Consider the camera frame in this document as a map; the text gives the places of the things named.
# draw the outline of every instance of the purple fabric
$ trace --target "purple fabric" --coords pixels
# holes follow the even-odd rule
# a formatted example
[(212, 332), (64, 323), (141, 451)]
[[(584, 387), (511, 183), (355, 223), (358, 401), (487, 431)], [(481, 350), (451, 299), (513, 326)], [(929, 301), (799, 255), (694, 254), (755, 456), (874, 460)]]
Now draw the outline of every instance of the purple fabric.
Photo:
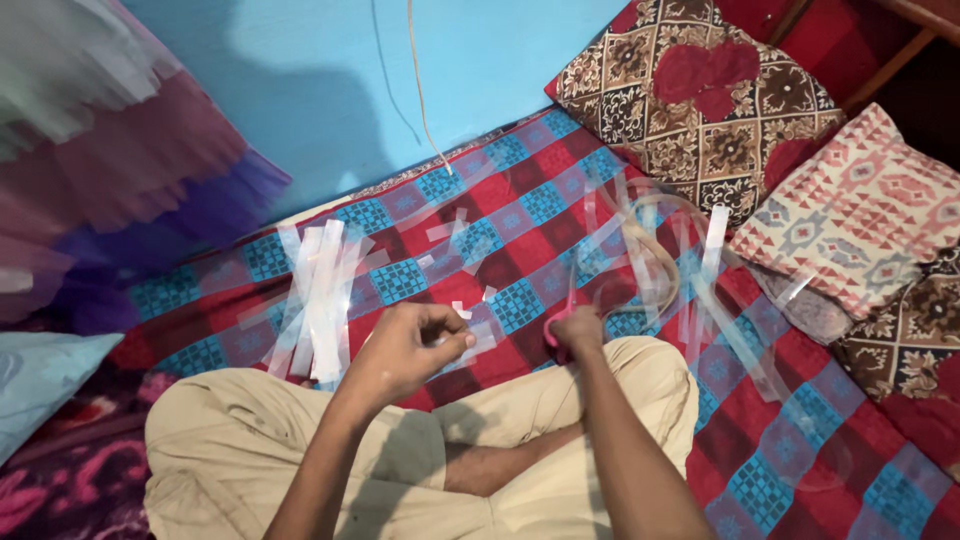
[(209, 247), (229, 247), (267, 219), (290, 177), (248, 149), (229, 172), (202, 184), (187, 183), (187, 199), (151, 223), (117, 233), (83, 227), (66, 235), (57, 251), (77, 260), (51, 304), (81, 335), (126, 330), (139, 322), (121, 293)]

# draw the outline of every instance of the scissors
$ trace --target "scissors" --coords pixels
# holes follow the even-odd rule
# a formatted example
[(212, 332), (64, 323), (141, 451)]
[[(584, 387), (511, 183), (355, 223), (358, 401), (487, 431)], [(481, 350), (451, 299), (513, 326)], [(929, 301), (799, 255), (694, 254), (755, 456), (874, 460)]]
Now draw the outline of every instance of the scissors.
[(553, 332), (550, 331), (550, 324), (554, 321), (560, 321), (565, 319), (568, 315), (573, 313), (573, 310), (577, 306), (577, 261), (574, 259), (570, 264), (570, 285), (566, 293), (566, 307), (560, 310), (559, 313), (550, 317), (543, 323), (543, 337), (546, 339), (546, 342), (550, 344), (551, 347), (557, 349), (557, 363), (560, 365), (567, 364), (566, 359), (566, 347), (562, 347), (560, 342), (557, 341), (557, 337), (553, 335)]

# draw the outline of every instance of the light blue pillow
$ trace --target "light blue pillow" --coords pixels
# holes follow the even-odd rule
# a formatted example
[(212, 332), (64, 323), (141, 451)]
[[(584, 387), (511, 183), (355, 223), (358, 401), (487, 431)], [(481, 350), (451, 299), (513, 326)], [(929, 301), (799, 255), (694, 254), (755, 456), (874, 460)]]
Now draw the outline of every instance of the light blue pillow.
[(122, 333), (0, 333), (0, 465), (93, 375)]

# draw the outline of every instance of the blue wall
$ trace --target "blue wall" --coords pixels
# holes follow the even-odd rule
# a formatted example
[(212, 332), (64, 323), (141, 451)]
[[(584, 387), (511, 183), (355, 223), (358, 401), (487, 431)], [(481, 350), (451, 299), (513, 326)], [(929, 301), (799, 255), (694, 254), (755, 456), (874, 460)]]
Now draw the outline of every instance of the blue wall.
[[(124, 0), (250, 143), (294, 176), (285, 217), (429, 158), (405, 0)], [(427, 121), (459, 143), (543, 86), (627, 0), (415, 0)]]

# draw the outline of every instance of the bed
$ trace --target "bed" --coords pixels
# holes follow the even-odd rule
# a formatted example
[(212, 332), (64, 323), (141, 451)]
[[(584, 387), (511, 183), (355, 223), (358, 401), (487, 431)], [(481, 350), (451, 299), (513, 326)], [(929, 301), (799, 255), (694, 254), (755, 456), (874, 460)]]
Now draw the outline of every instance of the bed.
[[(388, 250), (391, 264), (384, 268), (389, 271), (358, 277), (355, 283), (349, 315), (352, 352), (384, 305), (399, 300), (460, 300), (475, 318), (499, 329), (495, 349), (469, 367), (433, 379), (401, 405), (429, 410), (552, 366), (542, 322), (564, 304), (563, 291), (550, 285), (552, 268), (586, 235), (585, 171), (603, 170), (606, 178), (618, 171), (628, 178), (642, 176), (559, 109), (459, 150), (450, 160), (459, 175), (453, 182), (490, 160), (496, 167), (489, 176), (470, 189), (454, 185), (457, 194), (431, 218), (437, 221), (428, 219), (421, 227), (400, 232), (393, 223), (450, 179), (437, 163), (288, 220), (301, 230), (332, 215), (353, 220), (368, 227), (374, 250)], [(422, 228), (451, 219), (457, 208), (467, 209), (468, 220), (481, 224), (500, 244), (475, 277), (461, 271), (463, 262), (456, 255), (452, 260), (437, 257), (435, 268), (420, 270), (414, 258), (448, 253), (447, 246), (428, 242)], [(683, 269), (700, 248), (680, 253), (675, 216), (674, 208), (659, 206), (657, 238)], [(605, 243), (604, 248), (612, 258), (622, 243)], [(176, 378), (228, 366), (265, 369), (261, 359), (276, 339), (282, 314), (282, 303), (271, 301), (288, 289), (290, 280), (290, 261), (271, 227), (232, 250), (192, 259), (132, 289), (140, 324), (78, 399), (48, 424), (49, 432), (39, 434), (0, 471), (5, 495), (0, 500), (7, 506), (0, 531), (34, 538), (47, 537), (53, 529), (76, 537), (103, 532), (146, 537), (141, 498), (149, 472), (139, 431), (143, 412)], [(589, 296), (600, 284), (587, 279), (580, 283), (581, 294)], [(499, 291), (487, 302), (482, 300), (486, 286)], [(687, 471), (694, 495), (720, 536), (960, 535), (960, 488), (903, 439), (828, 350), (791, 327), (746, 268), (725, 268), (717, 288), (741, 299), (728, 307), (739, 315), (744, 332), (758, 336), (757, 343), (761, 335), (774, 342), (776, 366), (792, 392), (791, 403), (817, 427), (812, 434), (799, 430), (780, 404), (764, 402), (722, 336), (705, 342), (690, 363), (700, 386), (700, 415)], [(241, 329), (238, 316), (265, 303), (272, 304), (267, 316)], [(681, 304), (648, 333), (683, 347), (673, 316)], [(608, 332), (629, 335), (644, 326), (644, 316), (632, 312), (611, 317)], [(150, 376), (144, 380), (145, 373)], [(104, 380), (126, 380), (126, 401), (111, 398)], [(127, 412), (122, 422), (110, 424), (119, 418), (111, 416), (116, 411)], [(79, 429), (69, 429), (71, 422), (85, 422), (87, 437), (71, 438)], [(97, 426), (108, 427), (91, 442), (89, 430)], [(98, 444), (114, 450), (94, 453), (75, 468), (61, 465), (79, 455), (79, 448), (94, 452)], [(43, 445), (46, 450), (39, 452)], [(97, 489), (84, 488), (91, 484)], [(76, 495), (68, 499), (61, 495), (66, 493)], [(64, 509), (72, 513), (64, 514)]]

